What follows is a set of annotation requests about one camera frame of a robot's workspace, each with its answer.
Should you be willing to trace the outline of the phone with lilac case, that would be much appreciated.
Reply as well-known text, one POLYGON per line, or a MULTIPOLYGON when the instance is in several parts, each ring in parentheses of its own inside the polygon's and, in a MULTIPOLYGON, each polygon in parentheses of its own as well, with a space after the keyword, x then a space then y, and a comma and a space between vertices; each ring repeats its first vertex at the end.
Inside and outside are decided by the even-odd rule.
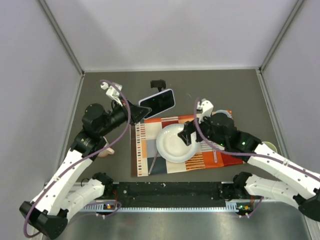
POLYGON ((165 89, 139 100, 138 105, 141 107, 151 108, 151 112, 144 117, 144 119, 150 119, 172 109, 176 105, 174 91, 170 88, 165 89))

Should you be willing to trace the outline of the black phone stand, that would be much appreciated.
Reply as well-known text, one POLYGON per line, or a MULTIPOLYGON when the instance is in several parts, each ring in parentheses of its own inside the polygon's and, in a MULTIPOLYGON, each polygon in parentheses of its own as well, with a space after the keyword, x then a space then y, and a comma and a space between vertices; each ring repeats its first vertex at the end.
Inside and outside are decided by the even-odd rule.
POLYGON ((159 80, 151 80, 150 81, 150 87, 152 89, 157 89, 158 92, 161 92, 163 90, 165 90, 167 88, 167 84, 166 81, 163 79, 159 79, 159 80))

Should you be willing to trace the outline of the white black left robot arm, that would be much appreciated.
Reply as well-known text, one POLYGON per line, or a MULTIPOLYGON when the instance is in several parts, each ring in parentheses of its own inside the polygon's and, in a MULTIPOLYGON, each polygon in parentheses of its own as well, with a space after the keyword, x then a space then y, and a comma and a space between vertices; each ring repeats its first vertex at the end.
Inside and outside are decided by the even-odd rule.
POLYGON ((105 135, 123 123, 127 126, 139 123, 151 111, 149 107, 124 101, 116 103, 111 111, 105 111, 99 103, 89 105, 82 117, 82 130, 56 173, 32 201, 21 204, 19 211, 24 217, 24 235, 31 237, 27 232, 30 225, 54 240, 86 205, 100 197, 109 198, 114 187, 104 173, 95 174, 87 185, 75 192, 69 191, 97 155, 113 146, 113 143, 106 141, 105 135))

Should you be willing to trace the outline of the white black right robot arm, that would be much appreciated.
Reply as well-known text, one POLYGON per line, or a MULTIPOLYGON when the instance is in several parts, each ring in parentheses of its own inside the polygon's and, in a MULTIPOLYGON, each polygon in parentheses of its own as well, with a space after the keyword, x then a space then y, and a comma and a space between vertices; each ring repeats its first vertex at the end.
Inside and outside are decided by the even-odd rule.
POLYGON ((276 181, 241 172, 233 179, 233 192, 239 198, 260 196, 286 203, 303 215, 320 220, 320 175, 307 170, 276 153, 262 141, 236 128, 234 120, 224 113, 215 113, 187 121, 177 135, 186 146, 205 141, 212 148, 223 147, 221 153, 241 159, 245 163, 276 177, 276 181))

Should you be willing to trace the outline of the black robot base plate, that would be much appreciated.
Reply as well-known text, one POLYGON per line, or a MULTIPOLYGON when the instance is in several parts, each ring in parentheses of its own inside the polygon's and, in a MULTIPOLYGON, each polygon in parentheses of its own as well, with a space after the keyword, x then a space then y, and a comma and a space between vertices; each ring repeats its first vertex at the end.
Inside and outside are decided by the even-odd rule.
POLYGON ((138 197, 200 197, 213 200, 258 199, 245 190, 236 190, 232 182, 114 182, 105 187, 102 199, 137 199, 138 197))

